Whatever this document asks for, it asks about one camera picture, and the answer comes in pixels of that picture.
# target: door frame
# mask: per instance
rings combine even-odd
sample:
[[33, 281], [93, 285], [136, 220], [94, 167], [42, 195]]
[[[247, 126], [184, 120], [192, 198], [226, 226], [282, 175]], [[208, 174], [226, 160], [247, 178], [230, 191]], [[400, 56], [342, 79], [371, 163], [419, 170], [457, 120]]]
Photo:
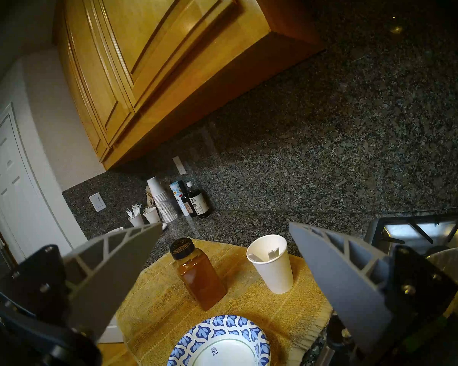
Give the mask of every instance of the door frame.
[[[56, 217], [54, 216], [54, 214], [52, 213], [51, 211], [51, 207], [49, 206], [48, 202], [46, 201], [40, 187], [39, 187], [39, 184], [37, 183], [37, 180], [35, 179], [35, 175], [34, 175], [34, 172], [31, 168], [31, 165], [29, 163], [29, 159], [27, 158], [27, 154], [25, 152], [25, 149], [24, 149], [24, 144], [22, 143], [22, 138], [20, 137], [20, 132], [19, 132], [19, 127], [17, 126], [17, 122], [15, 120], [15, 114], [14, 114], [14, 109], [13, 109], [13, 105], [12, 105], [12, 102], [10, 102], [7, 107], [3, 110], [3, 112], [0, 114], [0, 127], [2, 127], [2, 125], [5, 123], [5, 121], [7, 119], [10, 119], [10, 122], [12, 124], [12, 131], [14, 133], [14, 137], [15, 137], [15, 142], [17, 143], [17, 146], [19, 148], [19, 154], [20, 154], [20, 157], [22, 159], [22, 163], [24, 164], [25, 166], [25, 170], [26, 170], [26, 173], [27, 173], [27, 176], [29, 177], [29, 180], [31, 182], [31, 185], [34, 189], [34, 192], [36, 193], [36, 195], [42, 199], [49, 212], [51, 213], [51, 216], [53, 217], [54, 221], [56, 222], [56, 225], [58, 226], [58, 228], [60, 229], [63, 237], [65, 238], [65, 240], [67, 241], [67, 243], [69, 244], [69, 246], [71, 246], [71, 243], [68, 241], [68, 238], [65, 236], [61, 226], [59, 225], [59, 223], [57, 222], [56, 220]], [[0, 231], [4, 237], [3, 241], [8, 245], [9, 249], [10, 249], [10, 252], [12, 253], [13, 257], [15, 258], [15, 261], [17, 263], [20, 263], [22, 261], [25, 260], [25, 255], [24, 253], [22, 252], [22, 250], [20, 249], [20, 246], [15, 238], [15, 236], [13, 235], [7, 221], [5, 220], [5, 216], [3, 215], [3, 212], [0, 208]]]

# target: gas stove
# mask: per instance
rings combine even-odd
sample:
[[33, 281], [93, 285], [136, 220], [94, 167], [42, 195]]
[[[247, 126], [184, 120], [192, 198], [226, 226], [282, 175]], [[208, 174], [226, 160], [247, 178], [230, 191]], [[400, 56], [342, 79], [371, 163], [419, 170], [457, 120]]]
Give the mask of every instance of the gas stove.
[[458, 247], [458, 212], [425, 216], [379, 218], [371, 221], [365, 241], [389, 255], [397, 245], [419, 254]]

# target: screw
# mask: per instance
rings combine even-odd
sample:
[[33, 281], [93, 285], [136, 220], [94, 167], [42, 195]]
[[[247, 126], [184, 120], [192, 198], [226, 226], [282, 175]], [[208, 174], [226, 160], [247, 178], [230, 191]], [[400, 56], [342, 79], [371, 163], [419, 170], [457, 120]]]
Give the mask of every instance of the screw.
[[11, 309], [12, 309], [13, 311], [15, 311], [15, 312], [17, 311], [17, 307], [15, 307], [15, 306], [12, 304], [12, 302], [9, 301], [9, 300], [7, 300], [7, 301], [5, 302], [5, 306], [6, 306], [7, 308], [11, 308]]
[[351, 333], [348, 331], [347, 328], [344, 328], [344, 329], [341, 331], [341, 336], [343, 336], [344, 339], [350, 338], [350, 337], [351, 337]]
[[44, 292], [48, 291], [50, 288], [51, 287], [49, 286], [49, 284], [44, 283], [44, 284], [41, 285], [41, 287], [39, 287], [39, 291], [44, 293]]
[[81, 329], [72, 328], [72, 330], [73, 330], [73, 332], [78, 333], [78, 334], [82, 335], [83, 337], [88, 338], [88, 334], [87, 334], [88, 330], [87, 329], [85, 329], [85, 328], [81, 328]]
[[411, 284], [403, 284], [402, 291], [405, 295], [414, 295], [416, 293], [416, 288]]

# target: bottle label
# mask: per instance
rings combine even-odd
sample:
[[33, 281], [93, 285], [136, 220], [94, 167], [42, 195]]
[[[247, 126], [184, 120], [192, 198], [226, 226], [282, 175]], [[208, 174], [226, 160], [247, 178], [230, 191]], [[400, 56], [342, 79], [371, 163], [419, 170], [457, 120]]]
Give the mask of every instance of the bottle label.
[[205, 202], [204, 196], [202, 194], [190, 198], [190, 202], [192, 202], [192, 206], [195, 208], [197, 215], [202, 215], [208, 211], [207, 203]]
[[188, 202], [183, 202], [183, 204], [185, 205], [185, 208], [186, 208], [187, 212], [189, 214], [193, 214], [193, 211], [192, 211], [192, 209], [190, 207], [190, 204]]

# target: soy sauce bottle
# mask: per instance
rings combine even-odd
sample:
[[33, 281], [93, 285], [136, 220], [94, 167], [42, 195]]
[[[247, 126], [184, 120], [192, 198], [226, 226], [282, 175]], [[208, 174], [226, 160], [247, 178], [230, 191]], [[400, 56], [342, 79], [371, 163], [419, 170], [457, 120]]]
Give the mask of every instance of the soy sauce bottle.
[[210, 209], [208, 208], [208, 204], [205, 202], [205, 198], [202, 195], [202, 192], [193, 186], [192, 181], [188, 181], [186, 186], [189, 189], [189, 197], [190, 201], [192, 202], [192, 206], [195, 208], [195, 212], [199, 218], [206, 218], [209, 216]]
[[180, 187], [180, 190], [182, 192], [182, 203], [185, 205], [187, 212], [192, 218], [196, 217], [197, 213], [195, 212], [195, 208], [193, 208], [192, 202], [190, 201], [184, 182], [179, 181], [178, 186]]

